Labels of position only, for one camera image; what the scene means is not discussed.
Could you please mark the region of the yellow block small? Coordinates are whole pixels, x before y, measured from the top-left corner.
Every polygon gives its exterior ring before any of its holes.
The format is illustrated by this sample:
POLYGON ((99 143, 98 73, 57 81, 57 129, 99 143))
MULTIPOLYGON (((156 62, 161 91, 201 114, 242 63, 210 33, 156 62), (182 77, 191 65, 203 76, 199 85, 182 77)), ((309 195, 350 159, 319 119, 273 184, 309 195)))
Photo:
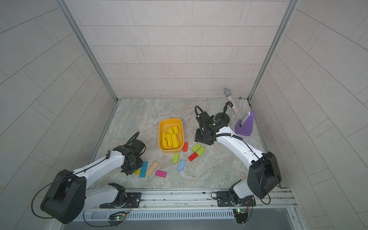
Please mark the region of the yellow block small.
POLYGON ((168 142, 167 140, 162 140, 163 149, 168 149, 168 142))

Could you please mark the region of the yellow block top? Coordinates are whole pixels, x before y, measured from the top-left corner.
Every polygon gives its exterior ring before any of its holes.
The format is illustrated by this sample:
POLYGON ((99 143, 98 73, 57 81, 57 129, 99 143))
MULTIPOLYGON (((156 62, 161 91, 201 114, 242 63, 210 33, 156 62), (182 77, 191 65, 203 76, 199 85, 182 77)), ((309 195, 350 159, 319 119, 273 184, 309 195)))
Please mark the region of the yellow block top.
POLYGON ((179 130, 177 126, 172 127, 174 134, 179 134, 179 130))

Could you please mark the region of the yellow block diagonal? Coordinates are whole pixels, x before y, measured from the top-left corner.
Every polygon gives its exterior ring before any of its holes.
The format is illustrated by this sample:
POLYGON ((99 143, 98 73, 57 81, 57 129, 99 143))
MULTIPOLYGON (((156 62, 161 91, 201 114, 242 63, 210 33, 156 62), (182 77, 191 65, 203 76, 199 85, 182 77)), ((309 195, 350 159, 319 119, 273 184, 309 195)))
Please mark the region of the yellow block diagonal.
POLYGON ((172 134, 172 145, 175 149, 179 148, 180 143, 176 134, 172 134))

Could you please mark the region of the yellow plastic tray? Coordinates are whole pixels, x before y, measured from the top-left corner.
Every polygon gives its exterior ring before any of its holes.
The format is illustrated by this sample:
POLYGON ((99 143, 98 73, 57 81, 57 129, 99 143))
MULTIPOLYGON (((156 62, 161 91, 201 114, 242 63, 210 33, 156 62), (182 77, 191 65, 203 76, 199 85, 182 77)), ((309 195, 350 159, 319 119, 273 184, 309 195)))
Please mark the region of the yellow plastic tray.
POLYGON ((183 123, 178 118, 164 119, 159 124, 159 148, 164 153, 176 153, 185 144, 183 123))

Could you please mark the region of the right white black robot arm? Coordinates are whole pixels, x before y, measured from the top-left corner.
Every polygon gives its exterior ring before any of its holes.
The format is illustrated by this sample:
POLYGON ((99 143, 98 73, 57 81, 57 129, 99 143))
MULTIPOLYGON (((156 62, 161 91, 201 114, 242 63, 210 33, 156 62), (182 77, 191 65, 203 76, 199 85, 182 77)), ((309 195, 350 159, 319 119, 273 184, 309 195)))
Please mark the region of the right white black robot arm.
POLYGON ((263 199, 282 182, 278 161, 272 152, 264 153, 249 145, 223 119, 209 116, 199 106, 195 106, 195 116, 199 124, 195 141, 206 145, 217 141, 235 154, 248 170, 247 179, 236 182, 229 189, 234 204, 239 205, 249 196, 263 199))

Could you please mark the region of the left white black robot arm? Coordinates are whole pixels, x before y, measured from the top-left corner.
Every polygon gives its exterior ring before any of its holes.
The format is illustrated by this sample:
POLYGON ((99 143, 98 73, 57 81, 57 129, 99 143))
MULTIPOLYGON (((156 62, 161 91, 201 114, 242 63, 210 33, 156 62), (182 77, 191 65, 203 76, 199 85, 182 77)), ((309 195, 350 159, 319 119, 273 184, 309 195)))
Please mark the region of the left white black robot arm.
POLYGON ((140 193, 127 193, 118 183, 105 187, 90 188, 93 183, 114 169, 120 168, 125 175, 132 175, 143 166, 142 154, 146 146, 134 139, 120 145, 95 162, 82 168, 60 171, 48 184, 40 209, 63 224, 68 224, 93 207, 119 209, 110 215, 109 223, 118 225, 132 209, 140 204, 140 193))

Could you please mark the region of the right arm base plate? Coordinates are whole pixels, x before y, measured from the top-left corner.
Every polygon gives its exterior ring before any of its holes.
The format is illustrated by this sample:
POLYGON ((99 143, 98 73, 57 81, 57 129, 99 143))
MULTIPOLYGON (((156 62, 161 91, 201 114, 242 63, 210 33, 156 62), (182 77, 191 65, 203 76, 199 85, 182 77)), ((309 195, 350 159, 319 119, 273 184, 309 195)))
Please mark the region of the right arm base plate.
POLYGON ((254 207, 256 201, 254 197, 247 196, 245 198, 239 198, 234 192, 230 191, 217 191, 212 192, 211 197, 217 201, 219 207, 254 207))

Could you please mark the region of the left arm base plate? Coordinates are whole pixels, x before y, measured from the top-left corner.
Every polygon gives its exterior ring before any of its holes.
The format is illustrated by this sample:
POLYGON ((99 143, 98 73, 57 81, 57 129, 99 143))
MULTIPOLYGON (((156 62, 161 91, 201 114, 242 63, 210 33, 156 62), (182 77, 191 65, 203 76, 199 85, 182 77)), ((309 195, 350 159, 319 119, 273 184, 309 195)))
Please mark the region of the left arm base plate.
POLYGON ((101 204, 100 209, 127 209, 138 208, 142 193, 121 193, 111 203, 101 204))

